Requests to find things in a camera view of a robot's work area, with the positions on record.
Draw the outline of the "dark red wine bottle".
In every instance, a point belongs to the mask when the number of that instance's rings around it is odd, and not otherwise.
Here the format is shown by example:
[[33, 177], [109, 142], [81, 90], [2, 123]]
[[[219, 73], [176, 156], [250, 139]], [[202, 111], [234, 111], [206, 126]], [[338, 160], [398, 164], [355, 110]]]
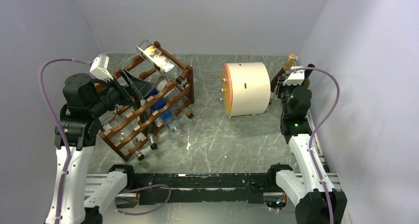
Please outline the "dark red wine bottle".
[[271, 92], [274, 92], [275, 87], [277, 86], [279, 77], [282, 76], [285, 73], [286, 70], [291, 69], [291, 67], [292, 67], [294, 61], [296, 60], [296, 58], [297, 58], [297, 56], [294, 53], [292, 53], [288, 56], [288, 58], [285, 61], [282, 69], [273, 77], [273, 79], [270, 82]]

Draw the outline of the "green wine bottle white label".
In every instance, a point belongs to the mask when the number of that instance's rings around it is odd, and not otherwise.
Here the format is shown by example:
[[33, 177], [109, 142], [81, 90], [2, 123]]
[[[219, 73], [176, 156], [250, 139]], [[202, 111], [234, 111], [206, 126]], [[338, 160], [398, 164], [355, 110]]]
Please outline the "green wine bottle white label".
[[[315, 68], [315, 65], [314, 64], [308, 64], [307, 68]], [[313, 70], [311, 70], [311, 69], [310, 70], [305, 69], [305, 71], [304, 71], [304, 81], [302, 82], [301, 86], [306, 88], [306, 89], [308, 89], [309, 86], [310, 86], [309, 77], [310, 77], [312, 71]]]

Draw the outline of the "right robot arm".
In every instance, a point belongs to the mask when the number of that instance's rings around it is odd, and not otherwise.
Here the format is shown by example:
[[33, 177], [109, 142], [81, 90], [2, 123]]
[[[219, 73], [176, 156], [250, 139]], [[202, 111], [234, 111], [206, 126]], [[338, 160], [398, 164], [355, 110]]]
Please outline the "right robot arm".
[[297, 85], [279, 86], [277, 97], [282, 105], [281, 134], [295, 155], [302, 178], [289, 165], [272, 165], [267, 186], [284, 192], [286, 201], [295, 206], [297, 223], [339, 224], [347, 198], [332, 183], [313, 145], [314, 133], [306, 118], [312, 92]]

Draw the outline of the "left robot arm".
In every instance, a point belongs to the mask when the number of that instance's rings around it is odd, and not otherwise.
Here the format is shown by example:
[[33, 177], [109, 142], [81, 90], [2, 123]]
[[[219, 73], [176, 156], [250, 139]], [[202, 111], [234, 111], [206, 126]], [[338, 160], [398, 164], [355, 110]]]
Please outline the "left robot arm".
[[115, 165], [106, 179], [85, 198], [87, 169], [102, 124], [99, 118], [117, 105], [140, 101], [153, 89], [150, 82], [121, 69], [126, 82], [94, 79], [78, 73], [65, 80], [63, 94], [66, 104], [55, 117], [57, 174], [53, 201], [46, 218], [48, 224], [100, 224], [103, 214], [119, 192], [131, 192], [137, 178], [128, 165]]

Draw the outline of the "brown wooden wine rack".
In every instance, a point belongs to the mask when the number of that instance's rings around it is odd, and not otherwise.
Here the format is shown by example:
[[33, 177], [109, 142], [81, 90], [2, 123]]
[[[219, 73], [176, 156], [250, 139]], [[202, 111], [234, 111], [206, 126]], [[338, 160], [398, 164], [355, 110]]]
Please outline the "brown wooden wine rack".
[[[135, 125], [134, 130], [128, 138], [122, 141], [122, 144], [127, 143], [139, 133], [142, 133], [144, 137], [135, 146], [135, 149], [140, 149], [143, 153], [143, 147], [145, 147], [145, 144], [149, 142], [147, 136], [143, 133], [143, 130], [147, 128], [151, 122], [155, 122], [156, 124], [156, 130], [154, 132], [155, 135], [164, 127], [167, 127], [169, 131], [177, 134], [180, 132], [180, 125], [177, 116], [181, 113], [184, 113], [189, 119], [194, 116], [190, 109], [188, 109], [188, 106], [193, 104], [195, 101], [192, 66], [185, 65], [179, 61], [163, 49], [159, 42], [154, 42], [153, 44], [157, 45], [163, 52], [167, 53], [170, 59], [173, 59], [179, 67], [183, 69], [182, 75], [186, 77], [186, 80], [190, 83], [190, 87], [188, 89], [184, 89], [176, 81], [167, 81], [160, 74], [160, 72], [156, 70], [151, 62], [145, 60], [138, 53], [128, 66], [125, 68], [118, 68], [114, 71], [114, 73], [111, 73], [114, 79], [108, 82], [117, 82], [122, 86], [127, 86], [127, 83], [118, 72], [119, 69], [126, 69], [134, 77], [151, 82], [155, 88], [145, 99], [135, 100], [131, 96], [133, 99], [132, 104], [127, 106], [115, 106], [112, 112], [122, 116], [123, 121], [117, 127], [114, 127], [105, 133], [101, 130], [98, 133], [99, 136], [102, 137], [113, 137], [117, 132], [133, 121]], [[151, 110], [152, 115], [145, 123], [139, 125], [139, 116], [147, 109]]]

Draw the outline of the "clear whisky bottle black label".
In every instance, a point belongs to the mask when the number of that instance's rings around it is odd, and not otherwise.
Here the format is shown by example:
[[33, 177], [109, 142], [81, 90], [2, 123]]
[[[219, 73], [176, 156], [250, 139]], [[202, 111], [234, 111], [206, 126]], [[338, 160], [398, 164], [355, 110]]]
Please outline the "clear whisky bottle black label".
[[140, 56], [151, 62], [167, 81], [176, 81], [184, 89], [190, 87], [190, 83], [182, 75], [183, 69], [157, 45], [143, 40], [136, 46], [136, 50]]

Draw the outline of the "clear bottle bottom rack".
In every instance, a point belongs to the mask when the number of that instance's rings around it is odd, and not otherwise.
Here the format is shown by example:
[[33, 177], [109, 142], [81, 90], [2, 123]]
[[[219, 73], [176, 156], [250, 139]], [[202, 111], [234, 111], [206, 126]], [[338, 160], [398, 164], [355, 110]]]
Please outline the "clear bottle bottom rack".
[[[106, 131], [117, 127], [123, 121], [123, 117], [117, 114], [113, 114], [112, 116], [108, 116], [103, 119], [103, 127], [101, 131], [105, 133]], [[119, 132], [117, 132], [113, 137], [102, 137], [102, 140], [109, 145], [114, 151], [118, 151], [121, 157], [128, 161], [130, 156], [135, 156], [138, 161], [142, 161], [145, 158], [143, 152], [140, 149], [135, 149], [135, 146], [139, 143], [139, 141], [144, 137], [142, 133], [139, 133], [136, 137], [132, 138], [125, 144], [122, 144], [122, 141], [129, 137], [129, 135], [134, 130], [134, 122], [132, 121], [130, 124], [122, 128]]]

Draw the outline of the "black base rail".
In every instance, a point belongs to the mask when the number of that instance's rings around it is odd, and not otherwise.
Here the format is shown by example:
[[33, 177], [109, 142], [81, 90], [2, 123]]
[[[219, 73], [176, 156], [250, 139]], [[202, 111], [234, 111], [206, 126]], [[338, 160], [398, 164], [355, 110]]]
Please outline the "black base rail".
[[247, 202], [263, 204], [277, 202], [284, 195], [278, 188], [270, 186], [266, 173], [210, 173], [169, 174], [136, 173], [134, 188], [165, 184], [164, 187], [149, 188], [138, 193], [120, 194], [123, 202], [137, 201], [139, 205], [154, 205], [168, 200], [170, 203], [199, 202]]

